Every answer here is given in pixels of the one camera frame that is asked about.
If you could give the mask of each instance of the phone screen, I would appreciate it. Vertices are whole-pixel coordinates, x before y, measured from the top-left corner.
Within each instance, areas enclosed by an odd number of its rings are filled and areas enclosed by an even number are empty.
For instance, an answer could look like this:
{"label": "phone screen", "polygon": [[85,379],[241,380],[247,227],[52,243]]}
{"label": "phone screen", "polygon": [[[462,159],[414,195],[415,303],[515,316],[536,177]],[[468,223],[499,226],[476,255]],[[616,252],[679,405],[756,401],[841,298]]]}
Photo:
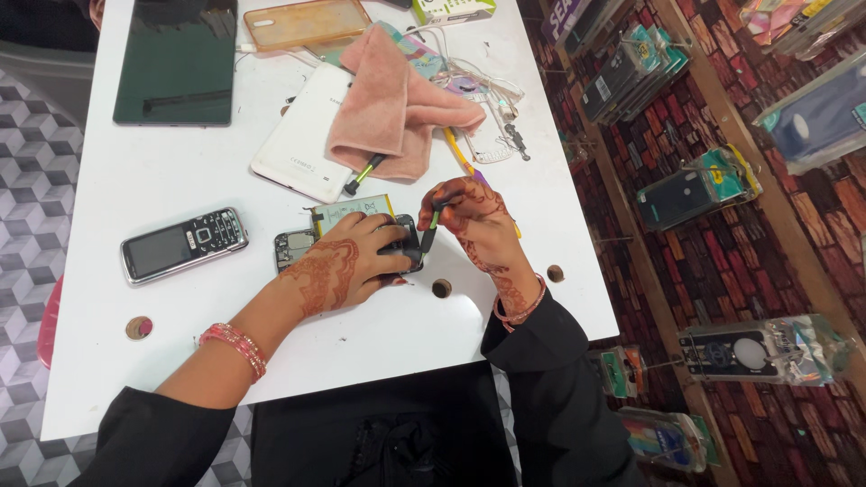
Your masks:
{"label": "phone screen", "polygon": [[145,277],[192,259],[184,227],[175,225],[130,240],[126,245],[135,277]]}
{"label": "phone screen", "polygon": [[236,0],[136,0],[114,121],[228,124],[236,26]]}

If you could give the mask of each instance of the white table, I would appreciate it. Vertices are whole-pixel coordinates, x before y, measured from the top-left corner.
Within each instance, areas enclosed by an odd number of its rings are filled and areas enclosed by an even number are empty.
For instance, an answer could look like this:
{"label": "white table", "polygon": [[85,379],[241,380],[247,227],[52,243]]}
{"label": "white table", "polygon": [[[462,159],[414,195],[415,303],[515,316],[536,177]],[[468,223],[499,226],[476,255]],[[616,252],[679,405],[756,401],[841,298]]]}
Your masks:
{"label": "white table", "polygon": [[[239,13],[281,3],[241,0]],[[557,300],[591,340],[616,335],[520,13],[514,0],[498,3],[492,19],[445,27],[451,55],[527,92],[515,125],[532,160],[516,153],[484,166],[484,175],[519,223],[533,267],[541,274],[551,264],[563,269],[565,280],[550,284]],[[413,14],[390,5],[365,7],[373,20],[400,30],[417,25]],[[309,228],[309,212],[301,208],[316,204],[249,170],[250,159],[280,119],[284,100],[298,92],[312,69],[289,55],[240,60],[230,127],[118,127],[112,112],[131,14],[131,1],[106,3],[43,440],[95,432],[123,386],[155,389],[193,352],[193,337],[213,322],[227,321],[274,277],[274,237]],[[239,25],[238,43],[246,42],[249,34]],[[432,37],[424,33],[435,49]],[[417,215],[424,193],[462,175],[436,131],[430,170],[420,180],[406,185],[367,179],[358,197],[388,193],[396,212]],[[141,288],[126,283],[122,240],[225,205],[235,206],[249,229],[246,249]],[[494,299],[489,278],[447,231],[439,232],[424,265],[407,277],[413,286],[383,289],[364,306],[301,324],[243,403],[482,360],[479,344]],[[454,288],[445,300],[430,292],[438,278]],[[152,318],[154,331],[131,341],[125,327],[139,315]]]}

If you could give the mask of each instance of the pink chair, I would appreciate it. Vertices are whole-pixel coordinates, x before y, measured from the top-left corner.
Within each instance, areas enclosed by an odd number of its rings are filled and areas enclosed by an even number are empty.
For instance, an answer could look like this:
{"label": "pink chair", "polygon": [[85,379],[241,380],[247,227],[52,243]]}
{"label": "pink chair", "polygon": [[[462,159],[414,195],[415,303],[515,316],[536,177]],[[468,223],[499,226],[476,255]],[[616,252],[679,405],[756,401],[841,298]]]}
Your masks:
{"label": "pink chair", "polygon": [[60,293],[63,291],[63,276],[57,280],[51,296],[42,313],[42,324],[39,326],[39,338],[36,339],[36,356],[47,368],[51,369],[51,355],[54,354],[54,337],[57,332],[57,314],[60,313]]}

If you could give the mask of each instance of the bangle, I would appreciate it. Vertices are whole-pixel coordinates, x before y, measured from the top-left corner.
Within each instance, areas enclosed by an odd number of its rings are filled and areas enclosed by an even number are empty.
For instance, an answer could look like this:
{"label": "bangle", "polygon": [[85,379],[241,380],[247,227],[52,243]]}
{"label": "bangle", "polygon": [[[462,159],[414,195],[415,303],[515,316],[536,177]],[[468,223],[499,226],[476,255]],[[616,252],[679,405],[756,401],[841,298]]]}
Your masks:
{"label": "bangle", "polygon": [[207,340],[216,338],[225,341],[235,348],[243,358],[249,360],[249,364],[253,367],[253,384],[268,371],[268,365],[265,362],[265,355],[259,347],[243,334],[240,330],[233,328],[226,323],[214,323],[210,328],[204,330],[201,336],[198,337],[198,345],[202,346]]}
{"label": "bangle", "polygon": [[522,320],[523,318],[526,318],[527,316],[529,316],[530,313],[532,313],[538,307],[539,303],[541,302],[541,299],[544,298],[545,291],[547,291],[547,283],[545,282],[544,277],[542,277],[541,274],[539,274],[538,272],[535,273],[535,276],[538,277],[539,284],[541,284],[541,292],[539,293],[539,297],[538,297],[538,299],[535,300],[533,305],[529,307],[529,309],[527,309],[523,313],[520,313],[517,316],[512,316],[509,318],[507,316],[503,316],[503,315],[499,314],[499,303],[501,301],[501,298],[499,296],[499,293],[496,293],[496,297],[493,300],[493,314],[496,315],[497,318],[502,320],[502,326],[504,326],[505,329],[508,330],[509,333],[513,332],[514,328],[511,328],[508,325],[508,322],[509,321],[518,321],[518,320]]}

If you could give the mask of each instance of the black sleeve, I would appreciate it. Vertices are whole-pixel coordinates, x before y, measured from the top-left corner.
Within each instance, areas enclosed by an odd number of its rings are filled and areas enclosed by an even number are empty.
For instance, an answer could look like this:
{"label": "black sleeve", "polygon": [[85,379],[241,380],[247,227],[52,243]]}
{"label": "black sleeve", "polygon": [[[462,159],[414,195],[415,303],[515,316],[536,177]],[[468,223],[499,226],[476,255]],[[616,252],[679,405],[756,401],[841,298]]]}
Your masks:
{"label": "black sleeve", "polygon": [[234,416],[234,407],[207,409],[124,387],[100,423],[93,462],[70,487],[191,487],[213,462]]}
{"label": "black sleeve", "polygon": [[549,290],[511,334],[490,316],[481,353],[508,374],[526,487],[644,484],[587,348],[584,330]]}

